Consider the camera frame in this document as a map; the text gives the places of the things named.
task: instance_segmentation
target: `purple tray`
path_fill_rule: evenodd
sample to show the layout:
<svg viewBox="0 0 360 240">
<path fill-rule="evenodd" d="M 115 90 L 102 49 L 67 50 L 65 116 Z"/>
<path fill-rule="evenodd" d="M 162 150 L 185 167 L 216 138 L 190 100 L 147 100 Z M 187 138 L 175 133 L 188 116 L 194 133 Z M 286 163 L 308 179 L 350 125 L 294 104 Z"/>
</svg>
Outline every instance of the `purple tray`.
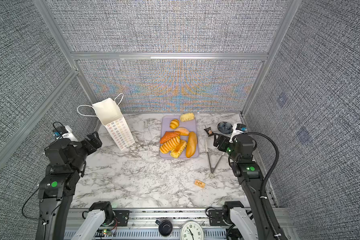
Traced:
<svg viewBox="0 0 360 240">
<path fill-rule="evenodd" d="M 164 136 L 165 132 L 172 132 L 173 131 L 173 129 L 171 129 L 169 127 L 169 124 L 171 123 L 171 121 L 173 119 L 177 119 L 179 121 L 179 123 L 180 123 L 179 127 L 185 127 L 186 129 L 188 129 L 188 131 L 195 132 L 196 136 L 197 136 L 196 119 L 193 119 L 192 121 L 182 122 L 182 121 L 180 121 L 180 115 L 173 115 L 173 116 L 164 116 L 163 119 L 161 120 L 161 135 L 160 135 L 160 138 L 162 136 Z M 185 140 L 186 142 L 188 142 L 188 136 L 180 136 L 180 139 Z M 185 148 L 183 150 L 183 152 L 180 154 L 180 156 L 178 158 L 196 158 L 196 157 L 198 157 L 199 156 L 199 139 L 197 139 L 196 151 L 195 151 L 195 154 L 193 154 L 192 157 L 186 157 L 185 156 L 185 150 L 186 149 L 187 148 Z M 161 153 L 160 150 L 158 151 L 158 155 L 161 158 L 164 158 L 164 159 L 173 159 L 173 157 L 171 156 L 170 153 L 171 152 L 163 154 L 163 153 Z"/>
</svg>

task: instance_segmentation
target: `white marble surface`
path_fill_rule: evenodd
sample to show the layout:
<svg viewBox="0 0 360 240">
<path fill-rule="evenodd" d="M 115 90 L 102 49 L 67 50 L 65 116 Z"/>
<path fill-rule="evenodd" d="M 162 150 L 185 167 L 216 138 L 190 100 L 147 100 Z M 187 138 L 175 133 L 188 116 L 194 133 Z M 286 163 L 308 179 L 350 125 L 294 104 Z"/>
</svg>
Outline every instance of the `white marble surface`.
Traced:
<svg viewBox="0 0 360 240">
<path fill-rule="evenodd" d="M 87 157 L 85 176 L 76 186 L 71 207 L 90 207 L 97 201 L 110 201 L 113 207 L 221 207 L 227 200 L 242 199 L 243 190 L 224 156 L 210 177 L 203 130 L 217 131 L 217 124 L 240 122 L 238 114 L 195 114 L 200 156 L 195 159 L 162 159 L 158 156 L 161 118 L 165 114 L 125 114 L 136 141 L 129 150 L 120 151 L 102 126 L 103 145 Z M 221 155 L 208 138 L 212 166 Z M 206 183 L 204 189 L 195 179 Z"/>
</svg>

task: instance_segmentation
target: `white rope handle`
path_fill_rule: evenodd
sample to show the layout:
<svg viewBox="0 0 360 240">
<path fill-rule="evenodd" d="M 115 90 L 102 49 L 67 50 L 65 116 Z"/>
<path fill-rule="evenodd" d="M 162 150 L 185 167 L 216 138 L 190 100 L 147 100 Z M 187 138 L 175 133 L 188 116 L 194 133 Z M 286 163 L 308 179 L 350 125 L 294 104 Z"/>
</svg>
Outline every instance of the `white rope handle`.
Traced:
<svg viewBox="0 0 360 240">
<path fill-rule="evenodd" d="M 118 98 L 121 94 L 123 94 L 123 96 L 121 97 L 120 102 L 117 105 L 119 105 L 124 98 L 124 93 L 120 93 L 119 95 L 117 95 L 116 98 Z"/>
<path fill-rule="evenodd" d="M 86 117 L 97 117 L 96 115 L 84 115 L 84 114 L 81 114 L 81 113 L 79 112 L 79 108 L 82 107 L 82 106 L 87 106 L 87 107 L 93 108 L 91 105 L 80 105 L 80 106 L 77 107 L 77 113 L 78 113 L 78 114 L 83 115 L 83 116 L 86 116 Z"/>
</svg>

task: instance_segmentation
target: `pastry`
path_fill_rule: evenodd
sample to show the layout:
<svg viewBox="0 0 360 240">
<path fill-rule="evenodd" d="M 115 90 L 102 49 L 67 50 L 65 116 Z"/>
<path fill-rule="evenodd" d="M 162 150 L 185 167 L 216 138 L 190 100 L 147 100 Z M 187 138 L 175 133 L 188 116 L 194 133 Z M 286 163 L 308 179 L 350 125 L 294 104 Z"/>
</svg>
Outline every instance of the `pastry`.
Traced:
<svg viewBox="0 0 360 240">
<path fill-rule="evenodd" d="M 187 142 L 187 150 L 185 151 L 186 157 L 192 157 L 195 154 L 197 146 L 197 136 L 195 132 L 190 132 Z"/>
<path fill-rule="evenodd" d="M 180 132 L 181 136 L 188 136 L 189 135 L 189 131 L 185 127 L 178 127 L 174 131 Z"/>
<path fill-rule="evenodd" d="M 186 113 L 180 116 L 180 121 L 187 122 L 195 119 L 195 115 L 193 113 Z"/>
<path fill-rule="evenodd" d="M 161 147 L 160 151 L 161 153 L 169 153 L 172 149 L 174 149 L 177 145 L 180 143 L 180 136 L 171 138 L 168 142 L 165 142 Z"/>
<path fill-rule="evenodd" d="M 179 126 L 179 121 L 177 120 L 177 119 L 173 119 L 172 121 L 171 121 L 171 123 L 169 124 L 169 127 L 171 128 L 171 129 L 175 129 L 176 127 L 178 127 Z"/>
<path fill-rule="evenodd" d="M 171 156 L 174 158 L 178 158 L 180 156 L 180 154 L 183 152 L 183 150 L 185 149 L 186 145 L 187 145 L 187 142 L 181 139 L 180 144 L 171 151 Z"/>
<path fill-rule="evenodd" d="M 165 132 L 164 136 L 160 139 L 160 144 L 169 141 L 171 138 L 177 137 L 180 135 L 180 132 Z"/>
</svg>

